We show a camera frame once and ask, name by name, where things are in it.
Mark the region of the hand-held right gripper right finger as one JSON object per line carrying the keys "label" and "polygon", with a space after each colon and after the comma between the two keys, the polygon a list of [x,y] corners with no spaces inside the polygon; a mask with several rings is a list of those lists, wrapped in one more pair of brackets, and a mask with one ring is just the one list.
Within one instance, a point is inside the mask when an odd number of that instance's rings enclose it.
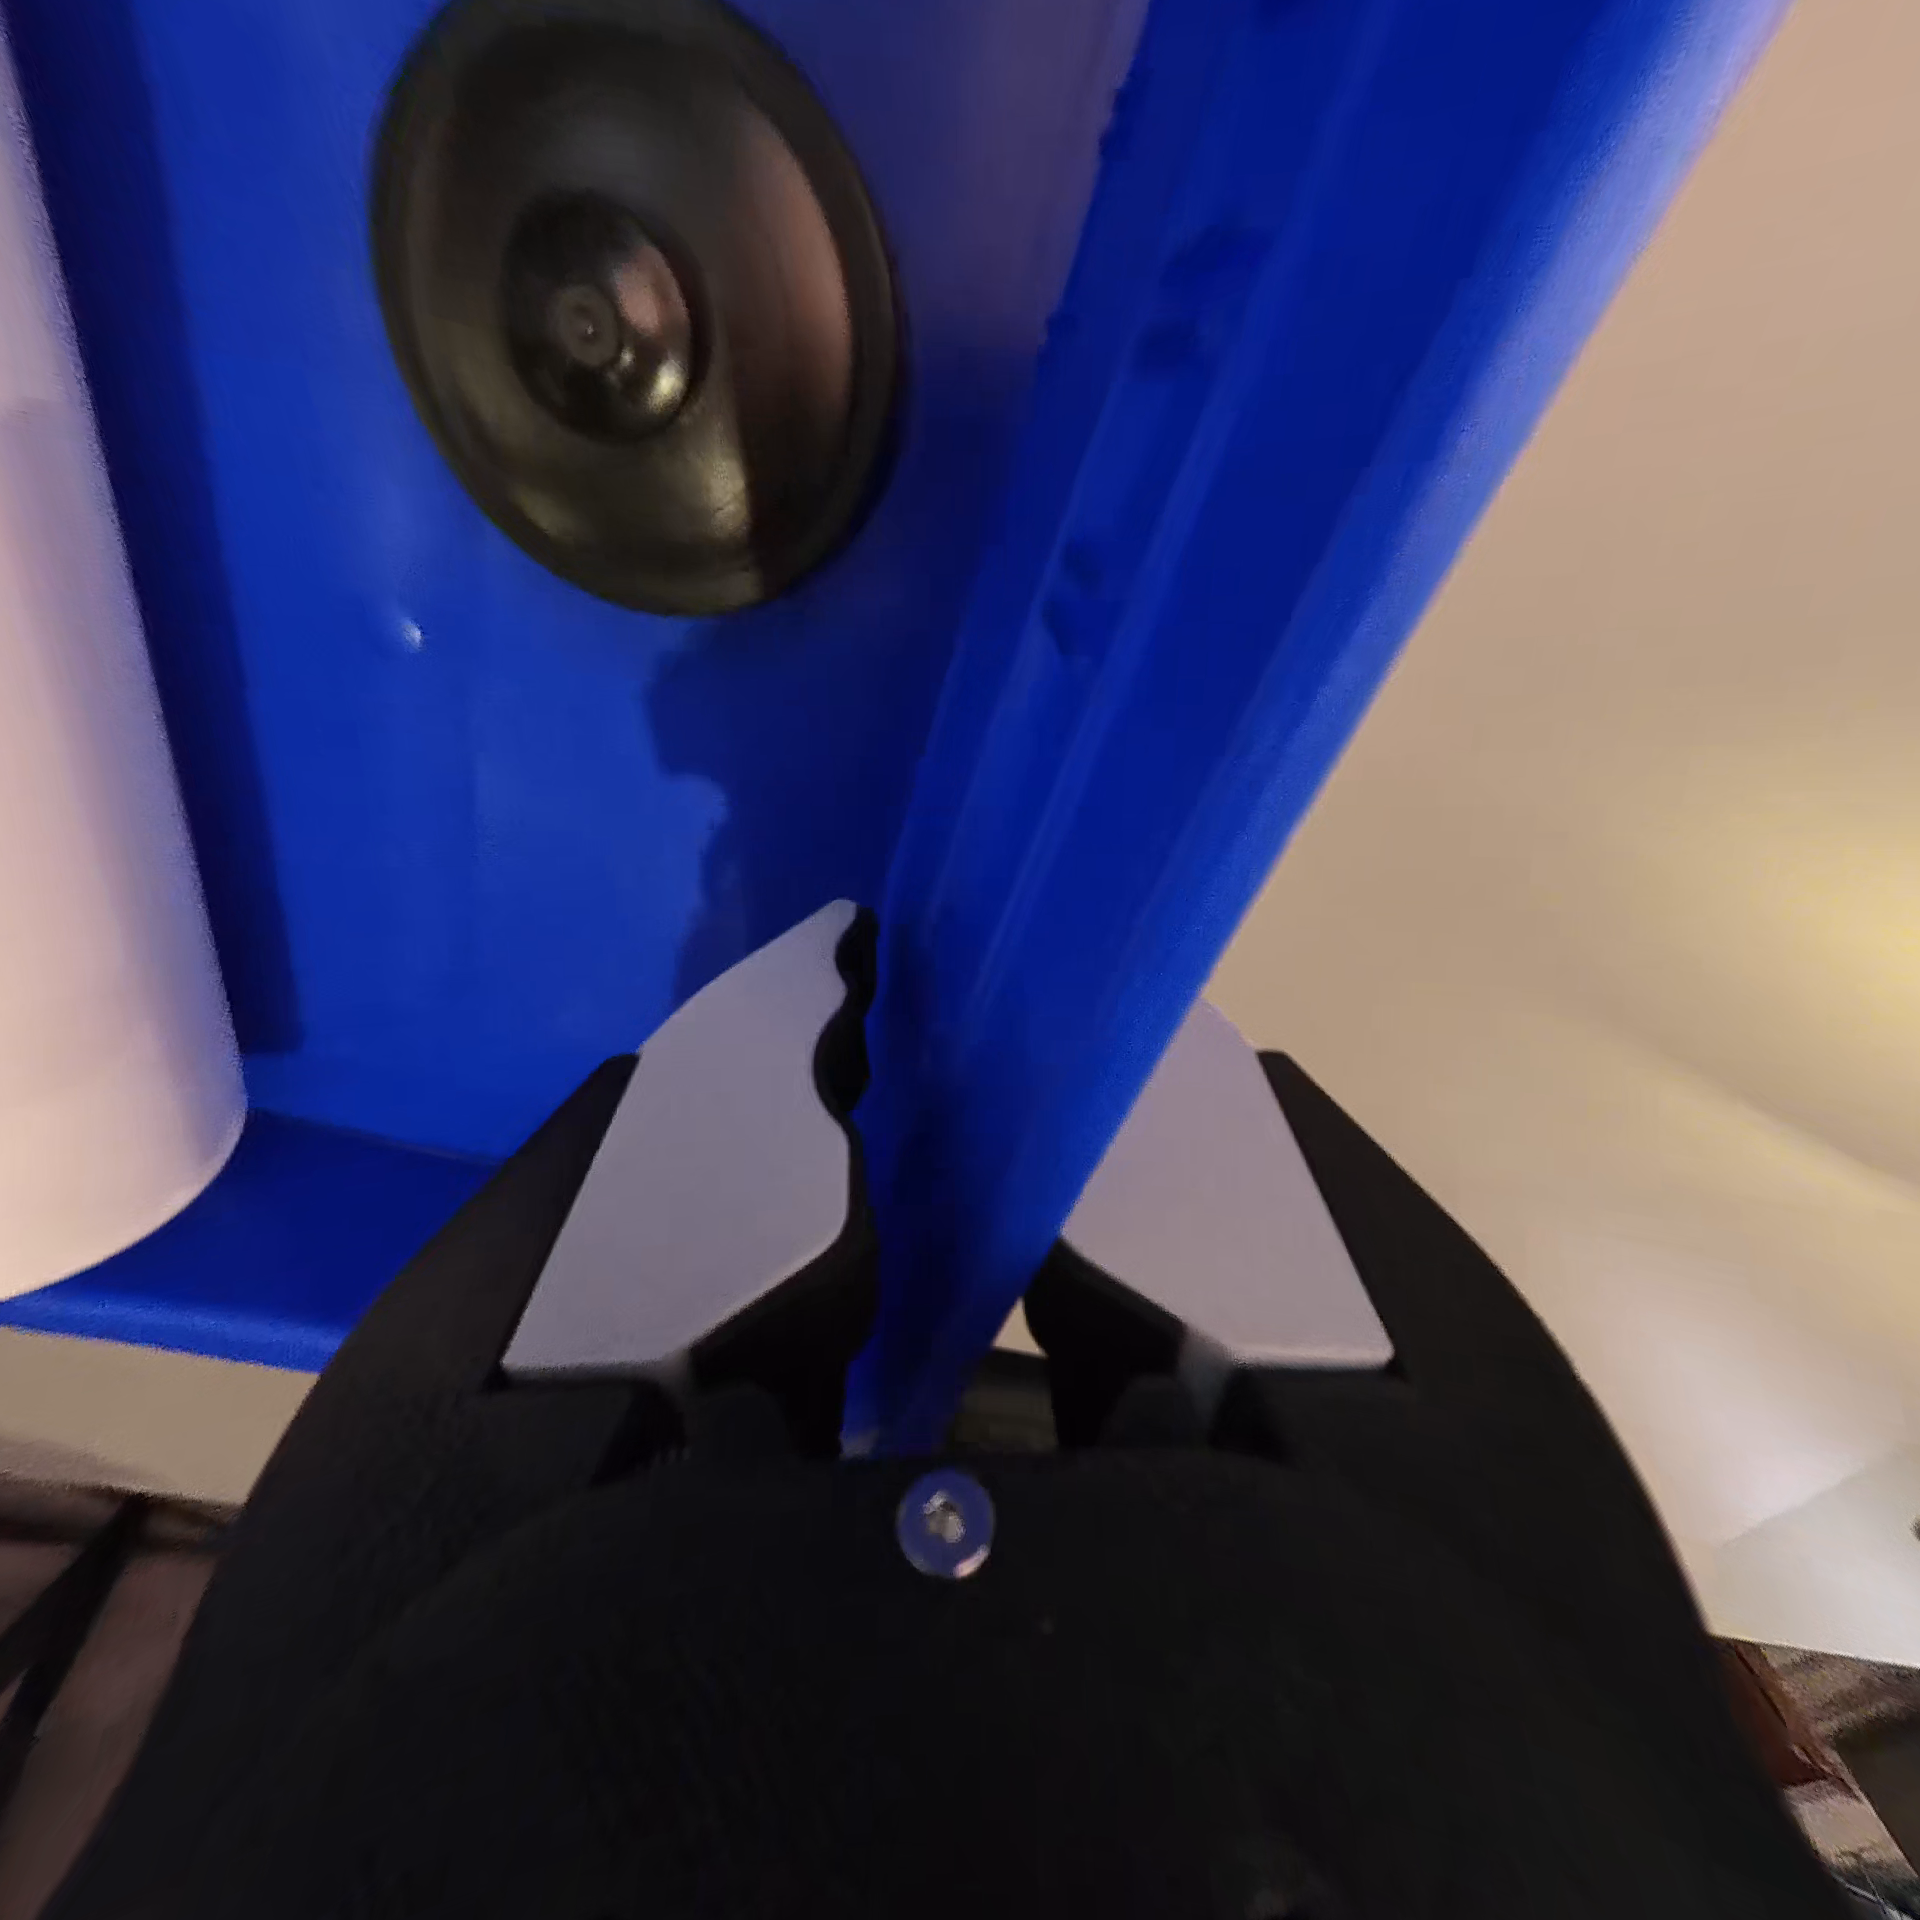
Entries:
{"label": "hand-held right gripper right finger", "polygon": [[1210,1428],[1242,1373],[1395,1360],[1259,1051],[1204,999],[1026,1285],[1023,1322],[1067,1448],[1138,1383],[1173,1380]]}

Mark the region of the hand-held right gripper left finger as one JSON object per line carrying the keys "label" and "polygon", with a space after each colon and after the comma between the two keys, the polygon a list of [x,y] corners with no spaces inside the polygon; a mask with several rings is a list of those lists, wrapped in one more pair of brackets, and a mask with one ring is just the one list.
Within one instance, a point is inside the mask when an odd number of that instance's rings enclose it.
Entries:
{"label": "hand-held right gripper left finger", "polygon": [[839,1448],[877,1304],[856,1136],[877,920],[830,901],[698,989],[628,1085],[501,1356],[516,1386],[750,1386]]}

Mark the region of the blue plastic bin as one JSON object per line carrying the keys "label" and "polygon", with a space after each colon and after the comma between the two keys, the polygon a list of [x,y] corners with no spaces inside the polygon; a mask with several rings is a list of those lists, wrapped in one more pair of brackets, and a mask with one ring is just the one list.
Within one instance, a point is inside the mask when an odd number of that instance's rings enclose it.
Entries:
{"label": "blue plastic bin", "polygon": [[732,5],[840,128],[903,383],[804,581],[650,615],[468,498],[368,181],[445,5],[5,5],[262,1146],[5,1331],[316,1372],[724,962],[879,911],[930,1427],[1781,5]]}

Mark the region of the white plastic bottle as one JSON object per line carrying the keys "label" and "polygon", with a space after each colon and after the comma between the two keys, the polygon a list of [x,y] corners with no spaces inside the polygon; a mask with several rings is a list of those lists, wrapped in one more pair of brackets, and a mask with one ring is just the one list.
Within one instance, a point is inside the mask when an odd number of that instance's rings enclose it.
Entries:
{"label": "white plastic bottle", "polygon": [[247,1092],[12,52],[3,52],[3,1295],[147,1239]]}

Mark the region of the black bottle lid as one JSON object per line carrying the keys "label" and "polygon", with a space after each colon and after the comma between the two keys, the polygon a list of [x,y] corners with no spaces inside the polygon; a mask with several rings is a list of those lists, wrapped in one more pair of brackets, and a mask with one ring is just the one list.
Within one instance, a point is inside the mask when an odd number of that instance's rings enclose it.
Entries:
{"label": "black bottle lid", "polygon": [[368,224],[429,439],[565,582],[726,615],[866,519],[894,255],[828,104],[732,5],[445,5],[394,78]]}

